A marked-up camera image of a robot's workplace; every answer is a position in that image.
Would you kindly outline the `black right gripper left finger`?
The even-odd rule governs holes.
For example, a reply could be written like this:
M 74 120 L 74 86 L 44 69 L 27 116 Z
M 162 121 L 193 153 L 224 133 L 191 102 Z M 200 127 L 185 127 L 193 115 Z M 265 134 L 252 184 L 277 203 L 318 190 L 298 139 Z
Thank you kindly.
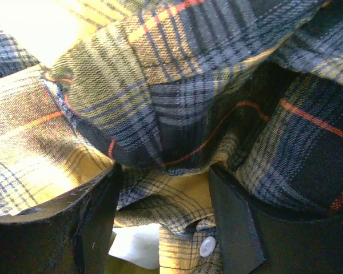
M 104 273 L 122 167 L 17 215 L 0 216 L 0 273 Z

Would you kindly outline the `white shirt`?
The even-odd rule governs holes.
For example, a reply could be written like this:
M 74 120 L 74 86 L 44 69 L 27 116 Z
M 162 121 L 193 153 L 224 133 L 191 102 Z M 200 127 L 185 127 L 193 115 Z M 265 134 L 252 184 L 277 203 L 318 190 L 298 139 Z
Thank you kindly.
M 156 223 L 114 228 L 109 255 L 144 269 L 159 268 L 159 228 Z

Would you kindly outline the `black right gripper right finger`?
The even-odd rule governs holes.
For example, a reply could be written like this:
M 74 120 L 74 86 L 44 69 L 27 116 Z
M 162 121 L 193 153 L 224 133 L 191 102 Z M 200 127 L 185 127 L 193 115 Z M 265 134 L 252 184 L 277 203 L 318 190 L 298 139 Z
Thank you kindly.
M 209 188 L 225 273 L 343 273 L 343 211 L 271 206 L 217 165 Z

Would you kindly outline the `yellow black plaid shirt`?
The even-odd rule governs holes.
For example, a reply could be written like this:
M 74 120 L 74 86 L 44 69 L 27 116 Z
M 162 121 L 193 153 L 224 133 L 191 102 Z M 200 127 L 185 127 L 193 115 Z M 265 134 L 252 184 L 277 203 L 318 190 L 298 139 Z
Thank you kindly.
M 343 211 L 343 1 L 0 1 L 0 216 L 119 164 L 113 228 L 225 273 L 209 188 Z

